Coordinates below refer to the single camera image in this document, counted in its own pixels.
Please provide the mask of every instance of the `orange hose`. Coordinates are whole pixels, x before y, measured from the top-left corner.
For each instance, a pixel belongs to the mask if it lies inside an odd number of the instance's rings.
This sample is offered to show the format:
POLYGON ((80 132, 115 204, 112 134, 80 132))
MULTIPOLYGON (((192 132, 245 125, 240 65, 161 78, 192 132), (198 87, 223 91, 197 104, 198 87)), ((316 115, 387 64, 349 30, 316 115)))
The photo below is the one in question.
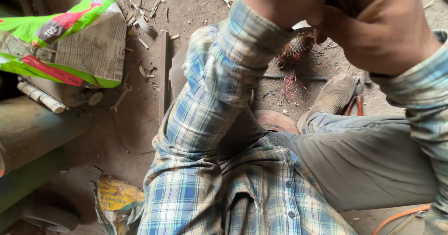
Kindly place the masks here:
POLYGON ((379 232, 379 230, 381 230, 381 228, 383 228, 383 227, 384 227, 385 225, 387 225, 389 222, 391 222, 391 221, 393 221, 393 220, 395 220, 395 219, 397 219, 397 218, 400 218, 400 217, 403 217, 403 216, 406 216, 406 215, 409 215, 409 214, 412 214, 412 213, 416 213, 416 212, 418 212, 418 211, 427 210, 427 209, 429 209, 430 206, 431 206, 431 204, 427 204, 427 205, 419 206, 419 207, 417 207, 417 208, 413 208, 413 209, 408 209, 408 210, 405 210, 405 211, 400 212, 400 213, 398 213, 398 214, 395 214, 395 215, 393 215, 393 216, 387 218, 386 220, 382 221, 382 222, 377 226, 377 228, 375 229, 375 231, 373 231, 373 234, 372 234, 372 235, 377 235, 378 232, 379 232))

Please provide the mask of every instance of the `shoe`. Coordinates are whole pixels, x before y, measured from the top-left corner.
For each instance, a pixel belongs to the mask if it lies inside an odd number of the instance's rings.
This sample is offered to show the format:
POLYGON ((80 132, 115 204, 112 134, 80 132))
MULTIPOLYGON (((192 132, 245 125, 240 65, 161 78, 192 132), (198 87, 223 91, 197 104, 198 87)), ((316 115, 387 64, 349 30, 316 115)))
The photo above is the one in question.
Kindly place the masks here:
POLYGON ((303 134, 306 121, 316 112, 342 114, 345 106, 350 102, 355 88, 355 80, 347 74, 340 74, 330 79, 320 90, 311 109, 297 121, 296 126, 299 133, 303 134))

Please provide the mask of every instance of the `pliers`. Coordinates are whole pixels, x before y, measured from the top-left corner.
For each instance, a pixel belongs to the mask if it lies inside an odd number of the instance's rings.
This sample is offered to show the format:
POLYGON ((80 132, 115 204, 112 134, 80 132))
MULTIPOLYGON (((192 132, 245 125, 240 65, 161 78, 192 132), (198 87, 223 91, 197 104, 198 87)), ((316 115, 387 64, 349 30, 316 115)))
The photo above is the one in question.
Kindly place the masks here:
POLYGON ((361 101, 361 97, 362 97, 362 85, 363 85, 363 80, 361 76, 358 76, 355 79, 356 82, 356 88, 355 88, 355 93, 353 94, 352 98, 350 99, 349 105, 347 106, 347 110, 345 110, 344 115, 350 115, 350 110, 353 107, 353 104, 355 103, 356 100, 356 105, 358 107, 358 116, 362 116, 362 101, 361 101))

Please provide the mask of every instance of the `green sack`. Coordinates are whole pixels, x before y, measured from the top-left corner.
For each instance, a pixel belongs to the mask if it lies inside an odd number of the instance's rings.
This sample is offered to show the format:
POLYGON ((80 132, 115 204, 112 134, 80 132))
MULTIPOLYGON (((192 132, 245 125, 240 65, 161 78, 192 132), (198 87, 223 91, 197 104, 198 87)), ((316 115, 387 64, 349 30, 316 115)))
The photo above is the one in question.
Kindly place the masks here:
POLYGON ((82 0, 49 16, 0 19, 0 70, 89 88, 123 76, 126 20, 116 0, 82 0))

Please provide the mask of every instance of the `open-end wrench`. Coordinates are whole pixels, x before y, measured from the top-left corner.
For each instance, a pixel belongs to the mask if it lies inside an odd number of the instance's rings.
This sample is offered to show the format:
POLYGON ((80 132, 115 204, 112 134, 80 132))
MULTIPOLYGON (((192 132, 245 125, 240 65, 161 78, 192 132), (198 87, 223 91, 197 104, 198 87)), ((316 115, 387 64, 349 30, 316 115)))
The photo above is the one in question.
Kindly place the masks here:
POLYGON ((405 219, 401 224, 399 224, 397 227, 395 227, 395 229, 393 229, 387 235, 394 235, 399 230, 401 230, 401 228, 403 228, 407 223, 409 223, 414 217, 424 218, 425 216, 426 216, 426 212, 424 210, 413 213, 413 214, 409 215, 409 217, 407 219, 405 219))
POLYGON ((125 83, 125 85, 123 86, 123 90, 124 90, 123 93, 120 95, 120 97, 116 101, 115 105, 110 107, 110 110, 114 110, 115 112, 117 112, 117 107, 120 105, 123 98, 126 96, 127 93, 132 91, 132 86, 130 88, 128 88, 125 83))

